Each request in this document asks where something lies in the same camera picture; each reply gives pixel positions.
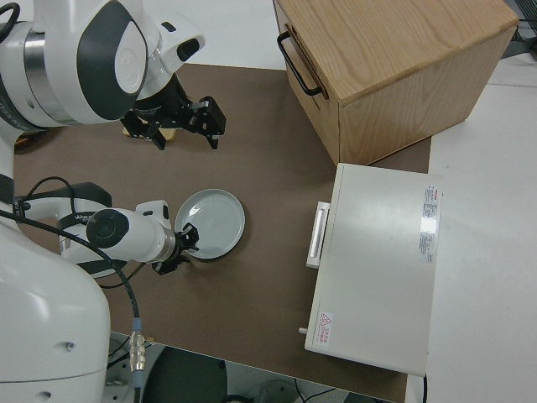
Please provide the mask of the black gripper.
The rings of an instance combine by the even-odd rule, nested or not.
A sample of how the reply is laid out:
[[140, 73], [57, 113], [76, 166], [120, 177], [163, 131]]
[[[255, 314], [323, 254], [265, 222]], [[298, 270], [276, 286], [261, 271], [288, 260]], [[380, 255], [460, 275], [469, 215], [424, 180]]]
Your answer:
[[158, 275], [166, 275], [175, 271], [179, 264], [189, 262], [188, 258], [181, 254], [186, 250], [198, 251], [197, 243], [199, 242], [199, 233], [197, 228], [187, 223], [181, 233], [175, 234], [175, 247], [169, 258], [163, 262], [153, 263], [153, 270]]
[[191, 128], [204, 136], [212, 149], [218, 148], [225, 133], [226, 117], [213, 97], [192, 102], [178, 79], [170, 79], [158, 92], [136, 101], [134, 112], [120, 119], [127, 136], [151, 141], [159, 150], [165, 150], [167, 140], [162, 128]]

